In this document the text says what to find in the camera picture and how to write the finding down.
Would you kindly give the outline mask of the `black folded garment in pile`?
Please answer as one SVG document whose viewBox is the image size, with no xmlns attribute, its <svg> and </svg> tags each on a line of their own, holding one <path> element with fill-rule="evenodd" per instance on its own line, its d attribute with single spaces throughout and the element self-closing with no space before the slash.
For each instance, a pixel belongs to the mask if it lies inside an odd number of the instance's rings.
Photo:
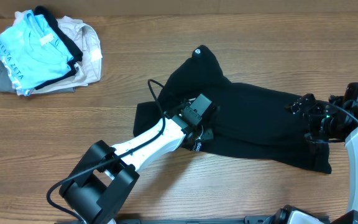
<svg viewBox="0 0 358 224">
<path fill-rule="evenodd" d="M 73 59 L 71 59 L 70 61 L 68 61 L 68 65 L 70 67 L 70 71 L 60 77 L 60 78 L 55 78 L 52 80 L 48 80 L 46 82 L 43 82 L 42 84 L 40 84 L 39 86 L 36 86 L 35 89 L 39 90 L 45 86 L 51 85 L 53 83 L 59 82 L 61 80 L 64 80 L 66 78 L 69 77 L 73 77 L 76 74 L 76 69 L 74 67 L 74 64 L 76 62 L 81 62 L 82 58 L 83 58 L 83 53 L 82 51 L 78 48 L 78 46 L 74 43 L 74 41 L 72 41 L 66 34 L 63 33 L 63 31 L 58 27 L 58 21 L 56 20 L 56 18 L 54 17 L 54 15 L 44 6 L 37 6 L 35 8 L 35 15 L 43 15 L 45 20 L 48 22 L 49 26 L 52 28 L 52 30 L 58 35 L 58 37 L 60 38 L 60 40 L 65 44 L 65 46 L 67 47 L 68 51 L 71 53 L 71 55 L 73 56 Z"/>
</svg>

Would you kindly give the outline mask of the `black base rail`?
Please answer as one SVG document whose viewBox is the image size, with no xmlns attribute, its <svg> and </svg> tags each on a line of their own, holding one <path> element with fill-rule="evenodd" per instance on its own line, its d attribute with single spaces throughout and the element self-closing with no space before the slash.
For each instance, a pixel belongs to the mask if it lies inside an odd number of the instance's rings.
<svg viewBox="0 0 358 224">
<path fill-rule="evenodd" d="M 126 220 L 111 220 L 108 224 L 263 224 L 273 223 L 275 217 L 272 216 L 246 216 L 244 218 L 230 218 L 230 219 L 189 219 L 189 220 L 140 220 L 140 219 L 126 219 Z"/>
</svg>

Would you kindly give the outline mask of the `beige folded garment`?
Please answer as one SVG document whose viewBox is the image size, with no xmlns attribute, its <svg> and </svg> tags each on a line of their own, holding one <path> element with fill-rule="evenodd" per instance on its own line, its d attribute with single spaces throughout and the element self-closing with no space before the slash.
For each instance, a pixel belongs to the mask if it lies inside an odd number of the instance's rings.
<svg viewBox="0 0 358 224">
<path fill-rule="evenodd" d="M 16 13 L 14 24 L 19 21 L 23 12 Z M 57 19 L 58 27 L 66 34 L 83 53 L 81 62 L 76 62 L 74 67 L 78 66 L 82 72 L 81 78 L 72 82 L 76 88 L 78 86 L 87 86 L 90 83 L 98 82 L 101 79 L 101 43 L 96 31 L 85 24 L 82 20 L 72 19 L 65 16 Z"/>
</svg>

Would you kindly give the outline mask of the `black polo shirt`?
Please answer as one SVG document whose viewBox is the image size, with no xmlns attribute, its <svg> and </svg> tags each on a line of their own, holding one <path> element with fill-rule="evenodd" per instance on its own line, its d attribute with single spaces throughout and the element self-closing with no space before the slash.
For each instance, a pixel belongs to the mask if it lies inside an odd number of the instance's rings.
<svg viewBox="0 0 358 224">
<path fill-rule="evenodd" d="M 324 174 L 332 172 L 328 145 L 306 141 L 307 122 L 285 109 L 299 96 L 231 82 L 205 45 L 197 47 L 170 75 L 158 101 L 167 111 L 178 106 L 180 100 L 199 94 L 219 107 L 209 125 L 213 139 L 187 144 L 186 149 L 236 158 L 271 159 Z"/>
</svg>

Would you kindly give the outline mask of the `grey folded garment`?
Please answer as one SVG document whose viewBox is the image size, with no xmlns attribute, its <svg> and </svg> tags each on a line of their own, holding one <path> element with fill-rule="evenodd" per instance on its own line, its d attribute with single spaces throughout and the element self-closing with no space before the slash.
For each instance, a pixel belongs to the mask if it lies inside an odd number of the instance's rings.
<svg viewBox="0 0 358 224">
<path fill-rule="evenodd" d="M 52 93 L 73 93 L 75 87 L 72 82 L 76 82 L 81 78 L 82 72 L 78 66 L 76 68 L 76 74 L 72 77 L 68 77 L 62 81 L 53 83 L 39 90 L 34 90 L 33 94 L 52 94 Z M 12 87 L 11 80 L 8 77 L 7 70 L 4 64 L 0 61 L 0 92 L 2 93 L 16 93 Z"/>
</svg>

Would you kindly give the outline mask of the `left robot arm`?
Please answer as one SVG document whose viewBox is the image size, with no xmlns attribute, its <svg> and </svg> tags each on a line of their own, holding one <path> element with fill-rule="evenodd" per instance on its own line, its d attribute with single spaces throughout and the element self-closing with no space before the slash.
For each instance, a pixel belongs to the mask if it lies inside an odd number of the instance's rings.
<svg viewBox="0 0 358 224">
<path fill-rule="evenodd" d="M 209 123 L 217 108 L 200 94 L 161 113 L 152 128 L 129 141 L 113 146 L 94 143 L 59 185 L 76 223 L 112 223 L 139 171 L 179 147 L 196 149 L 213 138 Z"/>
</svg>

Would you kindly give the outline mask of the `light blue folded t-shirt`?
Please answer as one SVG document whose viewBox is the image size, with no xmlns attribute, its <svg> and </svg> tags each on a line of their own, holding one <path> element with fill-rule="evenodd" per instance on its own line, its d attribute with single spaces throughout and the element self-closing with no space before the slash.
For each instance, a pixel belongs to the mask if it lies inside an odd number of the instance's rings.
<svg viewBox="0 0 358 224">
<path fill-rule="evenodd" d="M 18 95 L 29 96 L 43 83 L 69 74 L 73 59 L 44 16 L 31 10 L 0 34 L 0 61 Z"/>
</svg>

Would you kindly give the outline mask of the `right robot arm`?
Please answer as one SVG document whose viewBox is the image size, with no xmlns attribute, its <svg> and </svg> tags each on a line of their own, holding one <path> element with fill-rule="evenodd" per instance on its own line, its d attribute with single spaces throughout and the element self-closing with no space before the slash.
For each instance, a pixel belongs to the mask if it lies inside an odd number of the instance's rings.
<svg viewBox="0 0 358 224">
<path fill-rule="evenodd" d="M 358 82 L 348 84 L 344 95 L 332 95 L 328 101 L 306 94 L 287 110 L 306 119 L 309 131 L 304 138 L 312 150 L 344 143 L 349 159 L 349 201 L 346 213 L 335 223 L 358 224 Z"/>
</svg>

